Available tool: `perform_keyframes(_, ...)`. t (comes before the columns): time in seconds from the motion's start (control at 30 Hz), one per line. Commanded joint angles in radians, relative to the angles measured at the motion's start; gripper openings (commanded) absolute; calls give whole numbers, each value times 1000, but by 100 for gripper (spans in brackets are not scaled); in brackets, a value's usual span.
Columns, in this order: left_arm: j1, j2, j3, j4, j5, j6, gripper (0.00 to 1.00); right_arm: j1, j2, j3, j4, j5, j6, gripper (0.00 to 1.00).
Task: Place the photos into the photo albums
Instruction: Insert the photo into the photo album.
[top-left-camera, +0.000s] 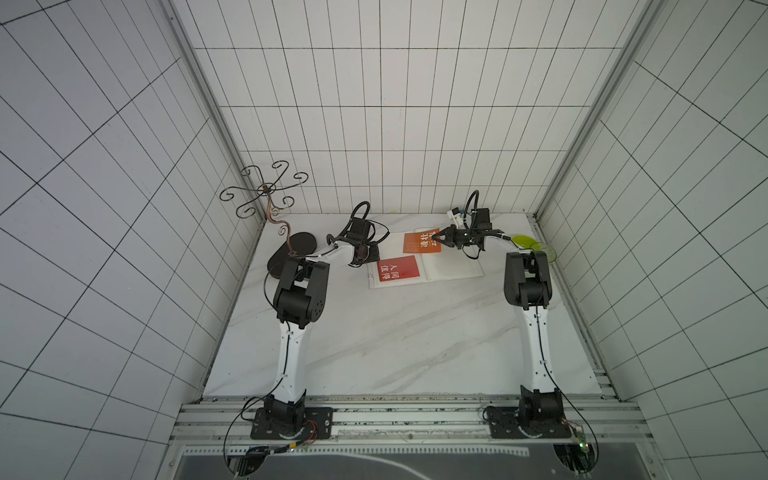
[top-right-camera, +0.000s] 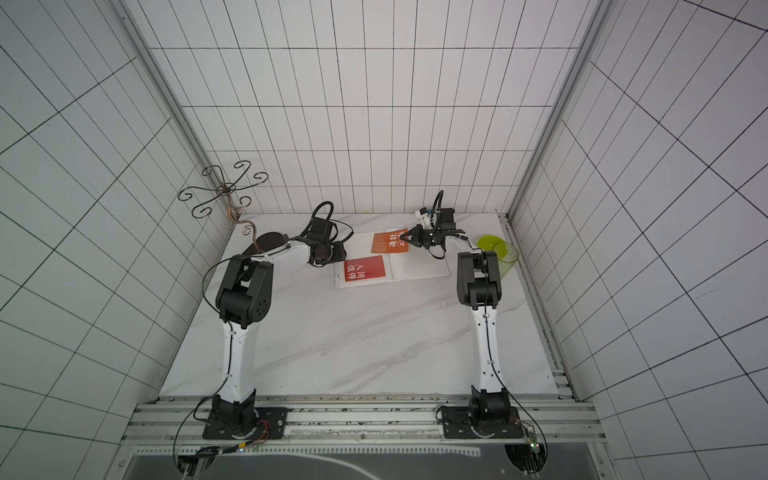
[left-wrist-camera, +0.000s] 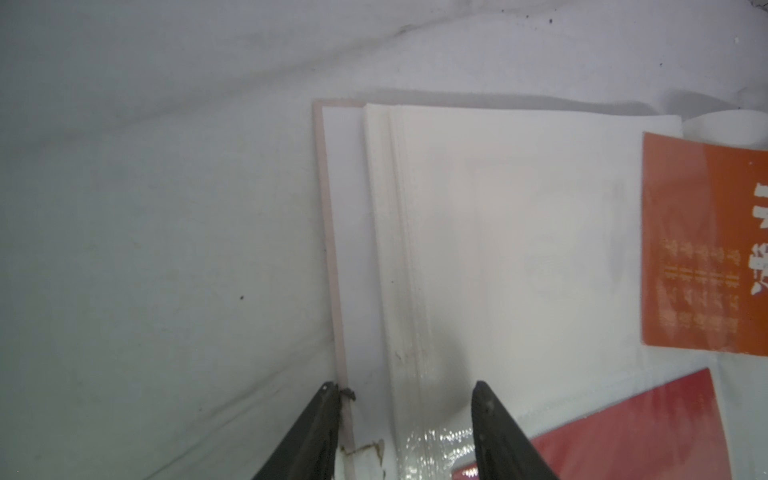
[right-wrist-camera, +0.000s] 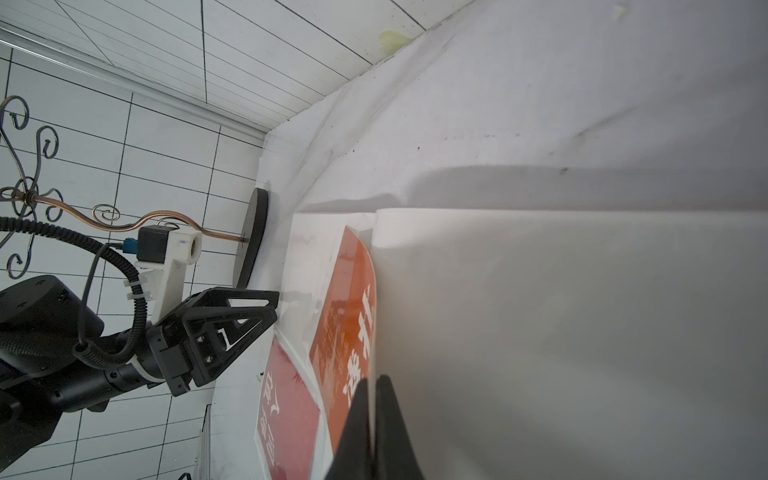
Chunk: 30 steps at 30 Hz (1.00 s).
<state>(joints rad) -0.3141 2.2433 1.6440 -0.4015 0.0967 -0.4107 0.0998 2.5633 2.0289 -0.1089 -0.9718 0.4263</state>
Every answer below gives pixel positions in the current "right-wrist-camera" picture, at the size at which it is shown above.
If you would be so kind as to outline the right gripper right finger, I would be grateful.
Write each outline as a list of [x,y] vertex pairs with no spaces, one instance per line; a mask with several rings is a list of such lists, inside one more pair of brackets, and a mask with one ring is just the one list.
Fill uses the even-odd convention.
[[374,478],[425,479],[388,375],[376,381]]

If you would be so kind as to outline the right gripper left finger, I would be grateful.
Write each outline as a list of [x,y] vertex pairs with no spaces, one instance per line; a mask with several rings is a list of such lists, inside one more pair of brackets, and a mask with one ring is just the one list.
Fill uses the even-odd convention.
[[336,454],[326,480],[365,480],[371,478],[368,380],[355,390]]

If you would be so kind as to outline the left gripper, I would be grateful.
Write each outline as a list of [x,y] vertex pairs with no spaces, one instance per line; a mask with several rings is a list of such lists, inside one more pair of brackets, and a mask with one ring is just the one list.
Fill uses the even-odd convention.
[[277,321],[280,293],[214,287],[185,300],[146,339],[173,397],[215,381]]

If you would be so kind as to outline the red card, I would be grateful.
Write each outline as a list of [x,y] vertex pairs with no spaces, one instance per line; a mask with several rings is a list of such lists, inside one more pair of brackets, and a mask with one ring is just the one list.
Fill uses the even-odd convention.
[[319,407],[278,339],[272,341],[256,425],[271,479],[310,477]]

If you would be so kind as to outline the orange card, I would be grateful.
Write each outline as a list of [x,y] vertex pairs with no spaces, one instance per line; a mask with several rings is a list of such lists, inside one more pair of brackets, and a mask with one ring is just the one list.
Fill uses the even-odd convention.
[[309,353],[333,452],[338,450],[356,388],[372,371],[376,303],[372,259],[357,233],[347,227]]

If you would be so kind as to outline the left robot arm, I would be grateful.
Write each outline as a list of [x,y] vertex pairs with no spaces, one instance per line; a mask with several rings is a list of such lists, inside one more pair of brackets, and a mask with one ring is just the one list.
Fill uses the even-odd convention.
[[104,411],[120,395],[166,385],[175,396],[214,382],[277,319],[276,291],[214,287],[185,295],[186,268],[202,236],[188,227],[144,226],[102,243],[79,232],[5,217],[6,233],[57,240],[119,270],[133,302],[129,329],[103,320],[52,275],[1,294],[1,464],[48,441],[68,412]]

